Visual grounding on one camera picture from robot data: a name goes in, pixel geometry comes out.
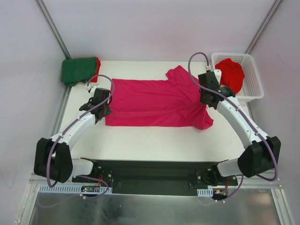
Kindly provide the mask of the pink t shirt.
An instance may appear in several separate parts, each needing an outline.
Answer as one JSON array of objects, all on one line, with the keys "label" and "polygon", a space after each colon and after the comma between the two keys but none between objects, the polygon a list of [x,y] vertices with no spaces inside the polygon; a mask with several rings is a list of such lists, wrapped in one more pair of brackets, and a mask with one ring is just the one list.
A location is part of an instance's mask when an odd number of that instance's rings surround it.
[{"label": "pink t shirt", "polygon": [[213,126],[200,92],[182,66],[170,69],[166,80],[114,79],[115,91],[107,126],[195,127]]}]

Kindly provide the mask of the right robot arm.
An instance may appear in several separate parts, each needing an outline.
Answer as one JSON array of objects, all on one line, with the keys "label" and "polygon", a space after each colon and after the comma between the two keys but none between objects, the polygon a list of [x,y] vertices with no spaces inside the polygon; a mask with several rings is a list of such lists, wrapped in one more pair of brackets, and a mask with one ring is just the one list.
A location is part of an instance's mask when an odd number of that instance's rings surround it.
[{"label": "right robot arm", "polygon": [[229,176],[260,177],[270,169],[275,170],[271,180],[276,180],[280,140],[266,134],[246,115],[235,93],[228,86],[221,87],[213,71],[199,75],[198,79],[200,102],[217,110],[229,122],[245,149],[236,159],[214,164],[202,176],[203,181],[213,186],[222,185]]}]

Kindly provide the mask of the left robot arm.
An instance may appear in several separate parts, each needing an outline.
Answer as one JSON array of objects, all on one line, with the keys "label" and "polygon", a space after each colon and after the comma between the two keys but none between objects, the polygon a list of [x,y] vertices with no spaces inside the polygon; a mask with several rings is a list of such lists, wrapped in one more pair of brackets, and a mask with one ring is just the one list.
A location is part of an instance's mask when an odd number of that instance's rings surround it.
[{"label": "left robot arm", "polygon": [[87,130],[111,113],[111,100],[111,91],[96,88],[66,128],[49,139],[41,138],[36,146],[34,173],[55,183],[64,183],[79,175],[88,182],[95,182],[99,178],[96,163],[87,158],[72,159],[71,150]]}]

